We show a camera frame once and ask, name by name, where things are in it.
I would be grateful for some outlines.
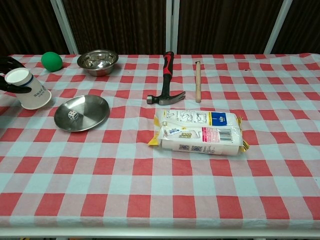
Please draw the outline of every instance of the cup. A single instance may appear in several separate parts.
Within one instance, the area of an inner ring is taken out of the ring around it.
[[[24,109],[33,110],[46,105],[51,99],[51,92],[47,90],[32,73],[24,68],[19,67],[9,71],[5,77],[8,84],[20,87],[29,87],[31,92],[16,93],[16,97],[21,102]]]

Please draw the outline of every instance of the stainless steel plate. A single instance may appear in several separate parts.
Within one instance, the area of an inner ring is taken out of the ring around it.
[[[69,132],[93,128],[110,115],[105,99],[96,95],[74,97],[63,103],[54,114],[55,124]]]

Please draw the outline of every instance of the package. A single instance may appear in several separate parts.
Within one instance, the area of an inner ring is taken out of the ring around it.
[[[173,151],[236,155],[249,148],[243,141],[241,119],[233,113],[185,109],[158,110],[159,132],[149,142]]]

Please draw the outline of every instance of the claw hammer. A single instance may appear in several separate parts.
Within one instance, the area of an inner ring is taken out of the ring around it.
[[[170,96],[170,82],[172,79],[172,73],[174,68],[174,53],[167,51],[164,55],[163,65],[163,84],[162,92],[160,96],[148,95],[146,97],[147,104],[159,104],[159,105],[170,105],[175,104],[186,97],[186,92],[183,91],[180,94]]]

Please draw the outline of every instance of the curtain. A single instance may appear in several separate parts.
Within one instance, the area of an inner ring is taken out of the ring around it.
[[[1,0],[0,9],[0,55],[69,53],[50,0]]]
[[[294,0],[291,4],[273,54],[320,54],[320,1]]]
[[[166,0],[63,0],[81,54],[163,54]]]
[[[179,54],[261,54],[282,0],[181,0]]]

